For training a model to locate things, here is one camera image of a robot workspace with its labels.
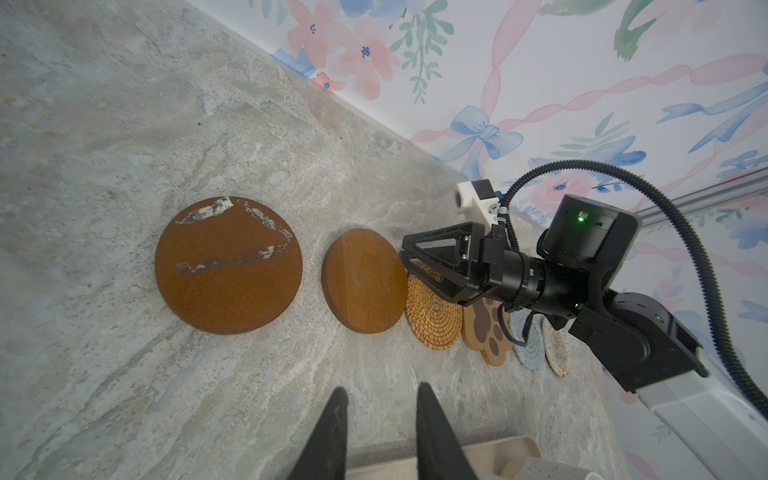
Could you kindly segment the blue woven round coaster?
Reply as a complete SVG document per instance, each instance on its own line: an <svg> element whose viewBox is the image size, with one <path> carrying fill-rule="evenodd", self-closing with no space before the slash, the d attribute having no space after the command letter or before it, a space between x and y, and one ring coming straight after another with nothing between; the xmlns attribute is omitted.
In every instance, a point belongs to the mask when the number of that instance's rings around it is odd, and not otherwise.
<svg viewBox="0 0 768 480"><path fill-rule="evenodd" d="M531 312L521 310L514 312L509 320L509 328L515 339L522 341L524 327ZM546 367L541 316L536 314L530 318L530 329L525 346L514 345L514 352L521 364L533 372L541 372Z"/></svg>

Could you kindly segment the rattan woven round coaster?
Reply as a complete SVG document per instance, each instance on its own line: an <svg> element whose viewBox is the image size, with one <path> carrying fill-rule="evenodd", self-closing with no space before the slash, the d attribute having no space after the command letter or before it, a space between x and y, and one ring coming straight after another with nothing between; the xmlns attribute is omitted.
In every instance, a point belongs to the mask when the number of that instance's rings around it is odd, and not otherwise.
<svg viewBox="0 0 768 480"><path fill-rule="evenodd" d="M405 315L414 335L433 350L447 350L460 336L461 306L447 302L414 274L407 276Z"/></svg>

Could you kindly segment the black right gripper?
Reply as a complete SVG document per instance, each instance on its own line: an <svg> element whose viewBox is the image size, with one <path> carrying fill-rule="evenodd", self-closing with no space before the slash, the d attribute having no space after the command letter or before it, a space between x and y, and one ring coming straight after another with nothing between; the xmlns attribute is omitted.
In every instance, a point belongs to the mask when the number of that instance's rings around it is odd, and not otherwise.
<svg viewBox="0 0 768 480"><path fill-rule="evenodd" d="M587 274L505 248L504 231L476 222L406 235L399 258L440 299L461 306L488 298L512 308L572 318L586 305ZM459 268L462 285L438 267Z"/></svg>

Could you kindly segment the cork paw print coaster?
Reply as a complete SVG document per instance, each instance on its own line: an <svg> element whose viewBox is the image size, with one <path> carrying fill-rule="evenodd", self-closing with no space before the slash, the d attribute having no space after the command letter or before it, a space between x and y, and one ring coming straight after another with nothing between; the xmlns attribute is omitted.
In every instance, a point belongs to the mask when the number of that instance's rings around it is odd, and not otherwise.
<svg viewBox="0 0 768 480"><path fill-rule="evenodd" d="M498 301L482 299L463 308L461 335L464 344L479 352L485 363L494 367L502 366L514 348L498 322L500 306Z"/></svg>

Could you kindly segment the multicolour woven round coaster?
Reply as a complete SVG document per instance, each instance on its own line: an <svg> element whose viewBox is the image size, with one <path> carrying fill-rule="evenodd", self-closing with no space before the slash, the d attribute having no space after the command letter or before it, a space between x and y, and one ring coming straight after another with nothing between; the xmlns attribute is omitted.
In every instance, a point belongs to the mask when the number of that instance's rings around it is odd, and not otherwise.
<svg viewBox="0 0 768 480"><path fill-rule="evenodd" d="M550 369L560 378L566 378L572 368L572 357L565 333L555 330L547 319L542 321L545 358Z"/></svg>

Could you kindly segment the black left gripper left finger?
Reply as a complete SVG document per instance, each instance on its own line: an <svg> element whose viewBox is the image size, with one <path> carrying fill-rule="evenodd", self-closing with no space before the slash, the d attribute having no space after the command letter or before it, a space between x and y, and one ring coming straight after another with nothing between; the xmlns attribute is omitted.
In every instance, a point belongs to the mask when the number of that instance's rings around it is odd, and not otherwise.
<svg viewBox="0 0 768 480"><path fill-rule="evenodd" d="M343 480L346 477L348 395L333 390L288 478Z"/></svg>

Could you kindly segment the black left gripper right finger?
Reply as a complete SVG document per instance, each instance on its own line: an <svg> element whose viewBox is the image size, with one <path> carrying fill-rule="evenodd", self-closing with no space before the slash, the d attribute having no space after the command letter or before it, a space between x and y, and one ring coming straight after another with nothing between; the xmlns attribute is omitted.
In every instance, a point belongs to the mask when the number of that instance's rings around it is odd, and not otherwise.
<svg viewBox="0 0 768 480"><path fill-rule="evenodd" d="M420 383L417 392L416 442L419 479L477 479L427 382Z"/></svg>

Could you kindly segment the plain brown wooden coaster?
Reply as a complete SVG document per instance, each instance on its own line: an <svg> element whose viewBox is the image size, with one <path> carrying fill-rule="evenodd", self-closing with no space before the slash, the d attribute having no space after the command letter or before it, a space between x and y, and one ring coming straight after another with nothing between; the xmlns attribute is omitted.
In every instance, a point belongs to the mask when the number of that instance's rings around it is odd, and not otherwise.
<svg viewBox="0 0 768 480"><path fill-rule="evenodd" d="M331 312L356 333L382 333L404 313L405 268L390 242L373 230L355 228L332 243L321 284Z"/></svg>

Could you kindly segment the dark wooden coaster white marks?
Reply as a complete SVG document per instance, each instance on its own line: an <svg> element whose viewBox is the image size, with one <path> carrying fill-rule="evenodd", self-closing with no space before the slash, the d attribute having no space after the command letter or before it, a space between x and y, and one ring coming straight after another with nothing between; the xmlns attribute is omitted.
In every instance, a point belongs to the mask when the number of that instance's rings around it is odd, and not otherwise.
<svg viewBox="0 0 768 480"><path fill-rule="evenodd" d="M277 319L303 275L296 235L275 211L222 196L178 213L158 241L159 292L171 311L207 333L235 335Z"/></svg>

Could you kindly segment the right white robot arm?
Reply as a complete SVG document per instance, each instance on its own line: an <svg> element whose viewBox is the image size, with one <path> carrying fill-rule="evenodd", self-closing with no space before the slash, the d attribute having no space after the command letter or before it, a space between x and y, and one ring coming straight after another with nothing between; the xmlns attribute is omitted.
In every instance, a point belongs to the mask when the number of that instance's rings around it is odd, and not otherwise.
<svg viewBox="0 0 768 480"><path fill-rule="evenodd" d="M715 478L763 479L766 417L660 302L610 287L639 227L634 213L567 195L535 256L506 248L500 225L474 222L408 235L400 256L445 301L498 302L503 333L519 310L566 329Z"/></svg>

